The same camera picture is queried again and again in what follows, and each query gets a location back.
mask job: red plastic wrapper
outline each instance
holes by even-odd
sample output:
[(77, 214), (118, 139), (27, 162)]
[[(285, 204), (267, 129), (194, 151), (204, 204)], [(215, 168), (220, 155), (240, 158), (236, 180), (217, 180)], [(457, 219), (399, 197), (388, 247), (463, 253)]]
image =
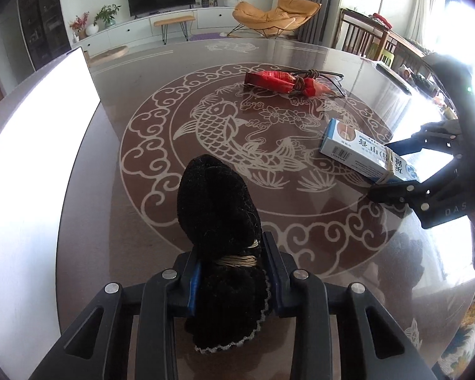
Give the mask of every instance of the red plastic wrapper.
[[(313, 78), (303, 78), (303, 81), (304, 85), (302, 85), (300, 92), (305, 96), (335, 95), (335, 92), (329, 87)], [(246, 73), (244, 77), (245, 84), (284, 94), (293, 92), (296, 82), (297, 78), (285, 71), (259, 71), (257, 73)]]

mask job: flower pot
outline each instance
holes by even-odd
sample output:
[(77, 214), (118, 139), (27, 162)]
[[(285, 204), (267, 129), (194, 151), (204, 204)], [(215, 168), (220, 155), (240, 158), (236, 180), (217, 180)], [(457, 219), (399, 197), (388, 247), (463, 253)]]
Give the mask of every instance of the flower pot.
[(90, 24), (88, 27), (86, 27), (86, 35), (92, 36), (94, 34), (97, 34), (99, 32), (99, 25), (98, 24)]
[(239, 3), (239, 0), (223, 0), (223, 5), (225, 7), (236, 7)]

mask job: purple mat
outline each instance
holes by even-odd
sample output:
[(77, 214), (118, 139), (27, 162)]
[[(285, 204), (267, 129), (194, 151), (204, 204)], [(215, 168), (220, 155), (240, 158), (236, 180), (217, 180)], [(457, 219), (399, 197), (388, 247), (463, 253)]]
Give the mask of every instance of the purple mat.
[(216, 40), (219, 38), (228, 38), (228, 37), (222, 37), (220, 33), (194, 34), (190, 37), (190, 41)]

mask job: green stool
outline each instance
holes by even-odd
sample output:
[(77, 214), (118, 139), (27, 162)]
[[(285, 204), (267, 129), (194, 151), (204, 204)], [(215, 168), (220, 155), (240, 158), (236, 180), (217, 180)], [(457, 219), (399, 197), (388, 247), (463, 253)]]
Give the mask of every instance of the green stool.
[[(366, 53), (366, 56), (368, 58), (374, 57), (377, 49), (378, 49), (378, 44), (377, 43), (371, 43), (371, 45), (368, 49), (368, 52)], [(380, 61), (383, 62), (386, 66), (390, 67), (390, 65), (394, 61), (394, 54), (387, 51), (386, 49), (383, 49), (382, 50), (382, 56), (380, 57)]]

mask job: beige string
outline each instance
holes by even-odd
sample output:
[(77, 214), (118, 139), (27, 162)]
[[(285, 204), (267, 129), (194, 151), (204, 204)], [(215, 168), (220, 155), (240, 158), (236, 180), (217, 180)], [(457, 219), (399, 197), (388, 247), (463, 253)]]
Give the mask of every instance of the beige string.
[(378, 179), (376, 184), (386, 184), (391, 177), (394, 176), (394, 159), (393, 152), (390, 148), (386, 147), (385, 152), (387, 153), (387, 162), (385, 168), (387, 171), (383, 174), (382, 177)]
[[(259, 242), (255, 240), (249, 249), (254, 249), (259, 246)], [(257, 258), (255, 256), (223, 256), (221, 259), (215, 261), (215, 264), (227, 267), (255, 267), (257, 265)]]

